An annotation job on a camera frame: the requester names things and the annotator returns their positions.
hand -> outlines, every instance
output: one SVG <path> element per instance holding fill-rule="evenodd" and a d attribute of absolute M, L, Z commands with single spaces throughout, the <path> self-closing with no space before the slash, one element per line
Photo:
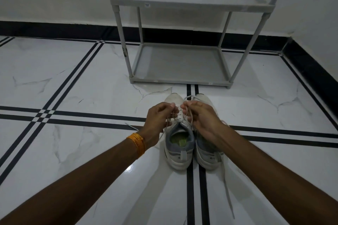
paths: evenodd
<path fill-rule="evenodd" d="M 178 112 L 179 109 L 175 106 L 175 103 L 167 102 L 161 102 L 149 109 L 146 122 L 138 132 L 144 138 L 146 150 L 156 145 L 163 128 L 172 124 L 170 121 L 167 122 L 167 119 L 177 118 Z"/>
<path fill-rule="evenodd" d="M 217 146 L 219 141 L 218 132 L 224 126 L 218 118 L 214 109 L 200 101 L 185 101 L 181 108 L 183 114 L 188 116 L 188 121 L 191 122 L 193 117 L 193 125 L 199 133 L 208 141 Z"/>

shelf leg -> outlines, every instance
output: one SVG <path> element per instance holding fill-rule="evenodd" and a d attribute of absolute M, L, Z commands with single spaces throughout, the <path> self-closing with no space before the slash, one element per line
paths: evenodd
<path fill-rule="evenodd" d="M 124 55 L 124 59 L 126 61 L 126 65 L 127 65 L 127 69 L 128 69 L 128 73 L 129 73 L 129 78 L 132 78 L 133 77 L 133 72 L 132 72 L 132 68 L 130 66 L 130 61 L 129 61 L 128 51 L 127 51 L 126 41 L 124 40 L 122 21 L 121 21 L 121 17 L 120 17 L 120 7 L 118 5 L 112 5 L 112 10 L 114 11 L 114 14 L 115 14 L 117 29 L 119 31 L 119 36 L 120 36 L 120 40 L 121 40 L 123 55 Z"/>
<path fill-rule="evenodd" d="M 232 12 L 228 13 L 228 17 L 226 18 L 226 24 L 224 25 L 224 29 L 222 32 L 221 40 L 219 41 L 218 47 L 221 48 L 221 45 L 223 43 L 224 36 L 226 35 L 226 29 L 228 28 L 230 18 L 231 18 Z"/>
<path fill-rule="evenodd" d="M 253 47 L 254 43 L 256 42 L 256 39 L 258 38 L 258 35 L 260 34 L 260 32 L 262 31 L 262 28 L 264 27 L 264 24 L 266 23 L 266 21 L 268 20 L 268 18 L 270 17 L 271 13 L 264 13 L 262 15 L 261 21 L 259 22 L 255 33 L 253 34 L 241 60 L 239 61 L 239 64 L 237 65 L 236 69 L 234 70 L 233 75 L 231 76 L 229 82 L 233 83 L 235 77 L 237 76 L 239 70 L 241 69 L 246 57 L 248 56 L 249 52 L 251 51 L 251 48 Z"/>
<path fill-rule="evenodd" d="M 137 7 L 137 21 L 139 23 L 139 31 L 140 31 L 140 40 L 141 44 L 143 44 L 143 31 L 142 31 L 142 23 L 141 23 L 141 12 L 140 7 Z"/>

white marble floor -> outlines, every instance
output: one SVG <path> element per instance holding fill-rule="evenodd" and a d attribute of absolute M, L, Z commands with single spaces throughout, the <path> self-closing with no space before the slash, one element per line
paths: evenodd
<path fill-rule="evenodd" d="M 131 63 L 137 48 L 128 45 Z M 232 72 L 241 53 L 224 56 Z M 125 122 L 142 126 L 173 92 L 208 95 L 221 119 L 338 200 L 337 125 L 275 53 L 249 54 L 229 90 L 132 85 L 119 43 L 15 38 L 0 47 L 0 89 L 0 218 L 122 141 L 132 132 Z M 224 166 L 226 186 L 221 169 L 205 172 L 195 160 L 178 173 L 159 143 L 78 224 L 286 224 L 230 160 Z"/>

white sneaker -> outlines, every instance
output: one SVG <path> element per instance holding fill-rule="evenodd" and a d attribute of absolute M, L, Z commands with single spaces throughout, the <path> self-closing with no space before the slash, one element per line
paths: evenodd
<path fill-rule="evenodd" d="M 166 159 L 169 165 L 176 170 L 185 170 L 192 161 L 195 138 L 191 125 L 185 119 L 180 107 L 184 100 L 177 93 L 172 93 L 164 101 L 175 103 L 180 111 L 177 118 L 171 119 L 172 125 L 168 126 L 164 132 Z"/>
<path fill-rule="evenodd" d="M 198 100 L 205 104 L 210 105 L 217 114 L 217 111 L 212 104 L 211 100 L 204 94 L 197 94 L 192 96 L 192 100 Z M 197 162 L 206 170 L 214 170 L 222 163 L 223 153 L 211 142 L 208 142 L 204 137 L 196 130 L 196 159 Z"/>

orange thread bracelet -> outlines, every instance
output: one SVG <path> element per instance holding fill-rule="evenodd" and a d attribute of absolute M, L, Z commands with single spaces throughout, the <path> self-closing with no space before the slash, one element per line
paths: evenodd
<path fill-rule="evenodd" d="M 146 151 L 143 138 L 138 133 L 133 133 L 127 138 L 131 139 L 135 143 L 139 157 L 142 156 Z"/>

